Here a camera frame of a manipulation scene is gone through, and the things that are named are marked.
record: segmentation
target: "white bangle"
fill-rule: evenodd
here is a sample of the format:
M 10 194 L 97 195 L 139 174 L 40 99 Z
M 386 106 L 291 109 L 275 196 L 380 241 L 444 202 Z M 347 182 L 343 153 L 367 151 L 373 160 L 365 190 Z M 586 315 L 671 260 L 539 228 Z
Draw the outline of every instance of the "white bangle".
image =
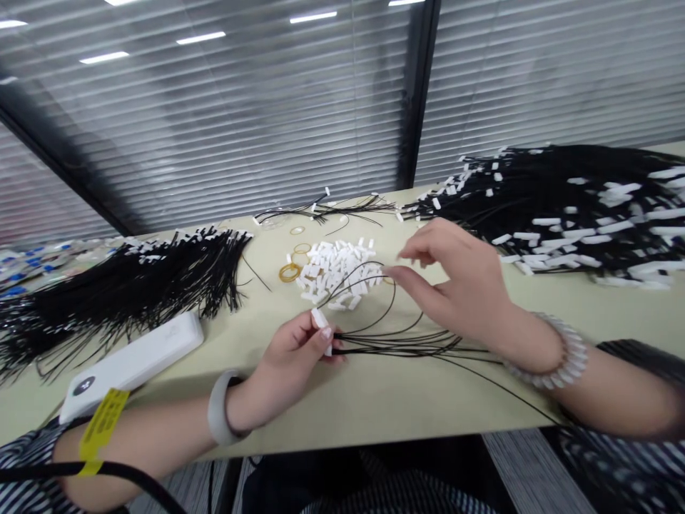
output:
M 583 344 L 582 337 L 573 328 L 554 316 L 545 313 L 533 314 L 551 325 L 562 337 L 564 343 L 564 360 L 562 364 L 556 370 L 546 375 L 528 373 L 507 361 L 503 363 L 505 368 L 513 376 L 534 385 L 538 389 L 570 386 L 585 371 L 587 348 Z
M 245 439 L 249 432 L 245 434 L 235 434 L 228 426 L 228 416 L 226 414 L 226 392 L 231 378 L 238 378 L 237 370 L 224 371 L 214 384 L 212 393 L 209 396 L 209 408 L 207 409 L 207 421 L 209 431 L 214 437 L 214 441 L 219 446 L 228 446 L 238 443 Z

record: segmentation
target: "hand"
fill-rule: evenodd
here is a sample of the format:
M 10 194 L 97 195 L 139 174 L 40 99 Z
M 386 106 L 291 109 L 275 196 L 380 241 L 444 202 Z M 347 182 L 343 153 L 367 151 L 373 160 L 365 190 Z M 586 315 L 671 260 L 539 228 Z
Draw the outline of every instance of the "hand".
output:
M 419 260 L 422 268 L 438 262 L 445 270 L 449 280 L 436 286 L 406 266 L 384 270 L 438 325 L 531 372 L 553 370 L 562 361 L 554 329 L 509 299 L 499 256 L 488 243 L 437 218 L 407 241 L 398 258 Z
M 385 272 L 429 318 L 456 334 L 486 343 L 493 320 L 512 307 L 497 251 L 445 219 L 420 228 L 398 257 L 419 260 L 422 268 L 442 265 L 450 279 L 436 286 L 406 266 Z
M 311 311 L 281 325 L 252 376 L 229 388 L 226 394 L 231 429 L 236 433 L 248 432 L 295 405 L 302 398 L 317 362 L 345 362 L 344 356 L 324 356 L 328 346 L 343 346 L 342 341 L 333 339 L 335 331 L 335 326 L 317 328 Z

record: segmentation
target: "wrist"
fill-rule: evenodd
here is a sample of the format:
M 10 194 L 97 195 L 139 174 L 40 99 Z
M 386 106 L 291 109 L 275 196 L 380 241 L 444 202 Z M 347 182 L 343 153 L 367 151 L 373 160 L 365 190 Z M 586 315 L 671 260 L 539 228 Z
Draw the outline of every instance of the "wrist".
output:
M 236 435 L 244 434 L 257 428 L 250 413 L 248 387 L 248 381 L 245 381 L 229 387 L 226 391 L 226 420 L 230 431 Z
M 511 304 L 483 343 L 499 357 L 533 374 L 555 371 L 564 362 L 564 343 L 547 322 Z

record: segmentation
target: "person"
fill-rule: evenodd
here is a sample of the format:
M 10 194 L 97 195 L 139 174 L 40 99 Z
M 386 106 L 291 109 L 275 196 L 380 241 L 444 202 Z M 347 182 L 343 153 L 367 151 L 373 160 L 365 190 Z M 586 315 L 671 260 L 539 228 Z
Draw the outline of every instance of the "person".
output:
M 398 257 L 419 261 L 423 268 L 440 264 L 449 279 L 436 286 L 406 266 L 390 266 L 385 273 L 435 323 L 482 342 L 519 374 L 548 376 L 567 358 L 562 332 L 509 299 L 496 250 L 459 226 L 431 221 L 407 241 Z M 329 345 L 341 348 L 342 343 L 334 339 L 332 327 L 316 328 L 309 311 L 284 323 L 253 375 L 225 391 L 223 421 L 231 433 L 245 435 L 298 402 L 317 363 L 343 364 L 343 356 L 324 355 Z M 639 343 L 628 347 L 621 353 L 620 344 L 604 350 L 587 346 L 584 370 L 572 383 L 543 387 L 576 427 L 556 429 L 555 437 L 562 442 L 566 464 L 577 471 L 575 476 L 591 477 L 589 482 L 609 498 L 614 511 L 684 512 L 685 363 Z M 207 416 L 209 402 L 205 395 L 124 411 L 101 458 L 157 479 L 168 475 L 216 446 Z M 0 468 L 77 461 L 85 429 L 85 424 L 51 423 L 26 434 L 0 450 Z M 401 460 L 402 451 L 391 453 L 395 461 Z M 528 465 L 535 460 L 534 456 Z M 395 464 L 391 467 L 397 471 Z M 345 469 L 362 473 L 355 466 Z M 455 466 L 452 461 L 443 468 Z M 361 489 L 347 489 L 347 497 L 339 496 L 334 503 L 312 497 L 311 504 L 299 507 L 309 512 L 495 511 L 484 498 L 473 498 L 430 475 L 408 475 L 406 469 L 384 475 L 380 482 L 352 482 Z M 507 488 L 512 496 L 513 489 Z M 102 475 L 9 483 L 0 485 L 0 512 L 107 512 L 139 493 L 133 483 Z M 495 503 L 511 510 L 511 503 Z M 570 511 L 578 510 L 572 506 Z

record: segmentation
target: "striped sleeve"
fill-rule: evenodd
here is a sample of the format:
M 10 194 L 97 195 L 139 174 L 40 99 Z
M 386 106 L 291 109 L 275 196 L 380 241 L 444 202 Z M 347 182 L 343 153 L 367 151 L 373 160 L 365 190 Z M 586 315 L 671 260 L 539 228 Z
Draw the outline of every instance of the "striped sleeve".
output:
M 668 353 L 634 340 L 598 348 L 685 386 L 685 362 Z M 560 443 L 573 469 L 612 496 L 616 512 L 685 512 L 685 440 L 627 440 L 578 426 L 562 430 Z
M 0 448 L 0 468 L 49 464 L 59 437 L 70 428 L 51 421 Z M 71 503 L 54 479 L 0 484 L 0 513 L 74 514 L 83 511 Z

